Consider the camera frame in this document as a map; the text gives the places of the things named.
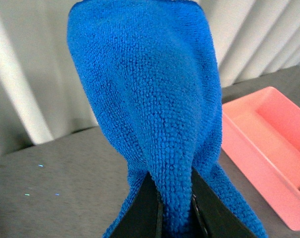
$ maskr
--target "white curtain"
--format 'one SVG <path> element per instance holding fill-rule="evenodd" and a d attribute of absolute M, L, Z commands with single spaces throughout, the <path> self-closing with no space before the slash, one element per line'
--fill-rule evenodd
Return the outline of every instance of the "white curtain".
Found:
<path fill-rule="evenodd" d="M 195 0 L 222 86 L 300 65 L 300 0 Z M 0 0 L 0 155 L 97 125 L 66 45 L 76 0 Z"/>

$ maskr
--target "microfiber cloth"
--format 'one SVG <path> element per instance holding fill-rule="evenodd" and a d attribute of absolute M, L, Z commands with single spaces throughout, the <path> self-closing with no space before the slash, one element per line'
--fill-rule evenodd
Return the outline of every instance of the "microfiber cloth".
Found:
<path fill-rule="evenodd" d="M 204 12 L 187 0 L 84 0 L 69 13 L 67 42 L 110 144 L 127 160 L 130 192 L 147 172 L 164 204 L 166 237 L 191 237 L 192 166 L 256 236 L 260 220 L 217 162 L 221 88 Z"/>

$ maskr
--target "gray table surface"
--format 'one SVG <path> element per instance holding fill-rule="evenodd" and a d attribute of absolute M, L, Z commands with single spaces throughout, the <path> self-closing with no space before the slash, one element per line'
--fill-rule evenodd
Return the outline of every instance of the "gray table surface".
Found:
<path fill-rule="evenodd" d="M 300 106 L 299 67 L 224 88 L 223 102 L 266 86 L 276 87 Z M 269 237 L 300 238 L 223 151 L 219 160 Z M 0 238 L 101 237 L 128 194 L 126 175 L 125 160 L 98 127 L 2 156 Z"/>

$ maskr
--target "blue microfiber towel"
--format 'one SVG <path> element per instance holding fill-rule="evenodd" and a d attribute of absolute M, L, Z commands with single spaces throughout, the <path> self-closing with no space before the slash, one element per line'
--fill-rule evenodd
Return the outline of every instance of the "blue microfiber towel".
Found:
<path fill-rule="evenodd" d="M 69 14 L 67 42 L 110 144 L 127 160 L 130 192 L 149 171 L 165 206 L 166 237 L 191 237 L 192 166 L 259 238 L 260 220 L 217 162 L 221 88 L 208 22 L 186 0 L 84 0 Z"/>

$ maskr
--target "pink plastic container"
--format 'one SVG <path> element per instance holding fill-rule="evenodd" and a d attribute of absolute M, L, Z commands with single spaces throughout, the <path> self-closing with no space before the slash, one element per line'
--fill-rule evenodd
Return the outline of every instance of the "pink plastic container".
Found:
<path fill-rule="evenodd" d="M 274 211 L 300 230 L 300 108 L 273 87 L 223 105 L 223 150 Z"/>

